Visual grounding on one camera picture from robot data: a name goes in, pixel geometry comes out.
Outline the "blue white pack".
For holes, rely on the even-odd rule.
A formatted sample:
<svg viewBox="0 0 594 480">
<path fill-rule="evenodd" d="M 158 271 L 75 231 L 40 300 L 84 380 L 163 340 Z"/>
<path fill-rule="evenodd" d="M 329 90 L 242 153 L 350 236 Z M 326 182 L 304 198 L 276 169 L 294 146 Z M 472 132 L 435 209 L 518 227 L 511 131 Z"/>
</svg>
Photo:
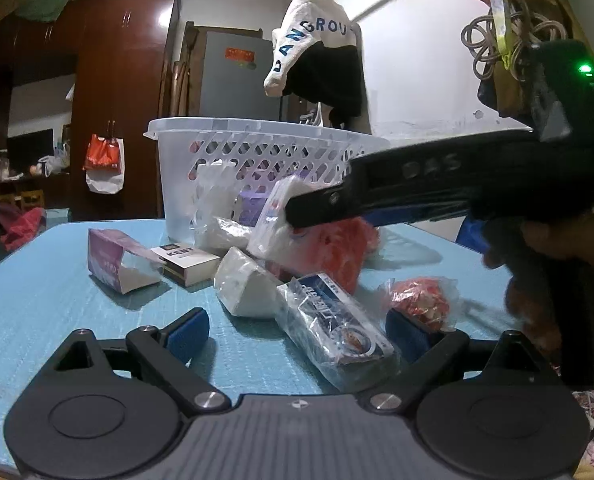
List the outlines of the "blue white pack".
<svg viewBox="0 0 594 480">
<path fill-rule="evenodd" d="M 277 325 L 339 391 L 367 390 L 399 373 L 398 350 L 328 275 L 294 278 L 277 296 Z"/>
</svg>

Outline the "white tissue pack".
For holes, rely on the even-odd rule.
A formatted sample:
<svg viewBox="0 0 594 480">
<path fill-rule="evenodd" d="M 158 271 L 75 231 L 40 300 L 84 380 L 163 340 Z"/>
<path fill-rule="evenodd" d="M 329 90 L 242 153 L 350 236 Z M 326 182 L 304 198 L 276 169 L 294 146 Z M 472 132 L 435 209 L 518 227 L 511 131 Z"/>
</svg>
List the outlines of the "white tissue pack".
<svg viewBox="0 0 594 480">
<path fill-rule="evenodd" d="M 235 318 L 274 318 L 282 282 L 237 247 L 228 250 L 216 269 L 213 287 L 227 312 Z"/>
</svg>

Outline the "white plastic laundry basket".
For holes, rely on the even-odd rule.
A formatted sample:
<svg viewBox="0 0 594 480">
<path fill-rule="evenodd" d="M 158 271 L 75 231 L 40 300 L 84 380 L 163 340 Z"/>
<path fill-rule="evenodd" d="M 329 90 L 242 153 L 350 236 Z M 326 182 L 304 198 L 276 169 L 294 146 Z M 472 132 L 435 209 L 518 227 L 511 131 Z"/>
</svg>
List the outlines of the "white plastic laundry basket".
<svg viewBox="0 0 594 480">
<path fill-rule="evenodd" d="M 390 147 L 365 133 L 244 118 L 159 118 L 143 136 L 157 143 L 167 233 L 180 242 L 195 238 L 211 192 L 234 205 L 240 192 L 266 194 L 289 176 L 332 185 L 351 159 Z"/>
</svg>

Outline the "dark red box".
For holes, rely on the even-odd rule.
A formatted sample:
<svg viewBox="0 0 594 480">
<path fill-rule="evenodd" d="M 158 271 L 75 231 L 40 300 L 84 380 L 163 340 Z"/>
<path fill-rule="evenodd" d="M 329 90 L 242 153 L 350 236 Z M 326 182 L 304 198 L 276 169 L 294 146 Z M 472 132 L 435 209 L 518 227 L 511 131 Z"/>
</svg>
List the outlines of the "dark red box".
<svg viewBox="0 0 594 480">
<path fill-rule="evenodd" d="M 298 274 L 325 273 L 355 292 L 366 256 L 378 249 L 379 233 L 364 219 L 352 218 L 307 228 L 298 242 Z"/>
</svg>

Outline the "red candy bag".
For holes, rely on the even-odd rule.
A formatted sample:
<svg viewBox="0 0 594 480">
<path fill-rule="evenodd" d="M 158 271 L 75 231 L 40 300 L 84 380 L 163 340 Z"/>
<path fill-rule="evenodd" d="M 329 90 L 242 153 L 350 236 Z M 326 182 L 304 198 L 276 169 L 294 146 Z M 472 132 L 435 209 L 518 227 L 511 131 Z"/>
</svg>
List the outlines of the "red candy bag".
<svg viewBox="0 0 594 480">
<path fill-rule="evenodd" d="M 422 276 L 378 287 L 382 310 L 395 310 L 422 323 L 433 332 L 450 330 L 464 313 L 457 281 L 443 276 Z"/>
</svg>

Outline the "black white KENT box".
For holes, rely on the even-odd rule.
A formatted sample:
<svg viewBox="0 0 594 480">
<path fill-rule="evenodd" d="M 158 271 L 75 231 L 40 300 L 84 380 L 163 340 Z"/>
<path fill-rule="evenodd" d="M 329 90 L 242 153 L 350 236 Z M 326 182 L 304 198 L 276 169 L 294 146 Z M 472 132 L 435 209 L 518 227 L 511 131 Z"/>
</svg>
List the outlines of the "black white KENT box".
<svg viewBox="0 0 594 480">
<path fill-rule="evenodd" d="M 162 270 L 184 287 L 212 280 L 221 262 L 216 255 L 185 243 L 169 243 L 152 248 Z"/>
</svg>

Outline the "purple open carton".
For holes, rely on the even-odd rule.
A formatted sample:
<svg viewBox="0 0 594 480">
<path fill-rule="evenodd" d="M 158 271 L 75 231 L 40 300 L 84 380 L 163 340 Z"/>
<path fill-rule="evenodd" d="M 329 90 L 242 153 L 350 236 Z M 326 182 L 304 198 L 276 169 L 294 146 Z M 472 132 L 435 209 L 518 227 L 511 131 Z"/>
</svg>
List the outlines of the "purple open carton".
<svg viewBox="0 0 594 480">
<path fill-rule="evenodd" d="M 158 284 L 160 258 L 128 234 L 114 229 L 88 230 L 88 270 L 121 295 Z"/>
</svg>

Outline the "pink white long box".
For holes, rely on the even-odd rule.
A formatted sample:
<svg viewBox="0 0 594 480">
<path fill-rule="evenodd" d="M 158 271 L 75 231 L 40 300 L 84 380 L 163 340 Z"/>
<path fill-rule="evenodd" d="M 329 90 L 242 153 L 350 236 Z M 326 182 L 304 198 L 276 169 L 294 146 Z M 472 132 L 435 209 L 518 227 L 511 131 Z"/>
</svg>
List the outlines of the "pink white long box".
<svg viewBox="0 0 594 480">
<path fill-rule="evenodd" d="M 283 178 L 274 185 L 251 231 L 250 255 L 297 274 L 323 271 L 325 226 L 296 230 L 286 220 L 288 200 L 313 190 L 298 177 Z"/>
</svg>

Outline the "orange white hanging bag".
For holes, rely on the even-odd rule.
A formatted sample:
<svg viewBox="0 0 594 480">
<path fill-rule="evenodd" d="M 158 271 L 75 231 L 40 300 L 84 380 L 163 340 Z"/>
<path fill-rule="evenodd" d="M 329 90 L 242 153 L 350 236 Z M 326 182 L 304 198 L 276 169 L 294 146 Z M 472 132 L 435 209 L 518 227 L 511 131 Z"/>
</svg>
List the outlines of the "orange white hanging bag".
<svg viewBox="0 0 594 480">
<path fill-rule="evenodd" d="M 118 194 L 124 185 L 126 164 L 122 139 L 91 136 L 83 170 L 88 189 L 97 194 Z"/>
</svg>

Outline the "black monitor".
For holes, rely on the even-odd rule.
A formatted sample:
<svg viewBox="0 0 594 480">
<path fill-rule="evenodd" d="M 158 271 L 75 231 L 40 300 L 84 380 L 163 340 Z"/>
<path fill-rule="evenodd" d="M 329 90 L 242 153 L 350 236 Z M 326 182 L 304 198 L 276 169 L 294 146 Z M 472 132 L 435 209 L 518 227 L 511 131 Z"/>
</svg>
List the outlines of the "black monitor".
<svg viewBox="0 0 594 480">
<path fill-rule="evenodd" d="M 9 136 L 6 140 L 6 148 L 10 168 L 17 174 L 26 172 L 42 157 L 54 154 L 53 130 L 46 129 L 20 134 L 20 136 Z"/>
</svg>

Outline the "white and black hanging jacket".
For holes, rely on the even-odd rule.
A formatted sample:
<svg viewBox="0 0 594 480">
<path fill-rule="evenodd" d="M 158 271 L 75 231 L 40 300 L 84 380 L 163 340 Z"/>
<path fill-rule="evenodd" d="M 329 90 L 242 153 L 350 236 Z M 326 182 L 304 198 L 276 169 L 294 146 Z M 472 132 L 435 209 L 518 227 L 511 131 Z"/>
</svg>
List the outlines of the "white and black hanging jacket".
<svg viewBox="0 0 594 480">
<path fill-rule="evenodd" d="M 263 81 L 267 96 L 294 94 L 329 108 L 329 123 L 347 129 L 362 114 L 359 40 L 335 0 L 291 0 L 272 31 L 273 61 Z"/>
</svg>

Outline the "grey door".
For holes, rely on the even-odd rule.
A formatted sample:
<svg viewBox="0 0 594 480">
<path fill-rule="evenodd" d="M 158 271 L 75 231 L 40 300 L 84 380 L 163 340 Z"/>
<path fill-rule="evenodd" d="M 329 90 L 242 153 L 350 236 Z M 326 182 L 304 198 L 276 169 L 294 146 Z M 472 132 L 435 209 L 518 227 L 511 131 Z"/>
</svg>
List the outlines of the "grey door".
<svg viewBox="0 0 594 480">
<path fill-rule="evenodd" d="M 284 100 L 265 94 L 272 44 L 260 29 L 197 26 L 186 22 L 180 62 L 178 114 L 282 120 Z"/>
</svg>

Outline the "dark red wooden wardrobe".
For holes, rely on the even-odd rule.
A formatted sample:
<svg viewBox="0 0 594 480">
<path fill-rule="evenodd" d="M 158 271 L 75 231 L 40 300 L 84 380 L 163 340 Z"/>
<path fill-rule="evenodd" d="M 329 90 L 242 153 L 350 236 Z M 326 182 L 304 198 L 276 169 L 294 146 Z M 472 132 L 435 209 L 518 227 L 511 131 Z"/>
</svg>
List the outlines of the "dark red wooden wardrobe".
<svg viewBox="0 0 594 480">
<path fill-rule="evenodd" d="M 10 123 L 12 87 L 76 77 L 71 112 L 73 220 L 162 215 L 158 154 L 144 137 L 170 101 L 167 76 L 180 0 L 73 0 L 51 23 L 0 21 L 0 121 Z M 122 139 L 126 173 L 114 195 L 92 192 L 83 170 L 91 137 Z"/>
</svg>

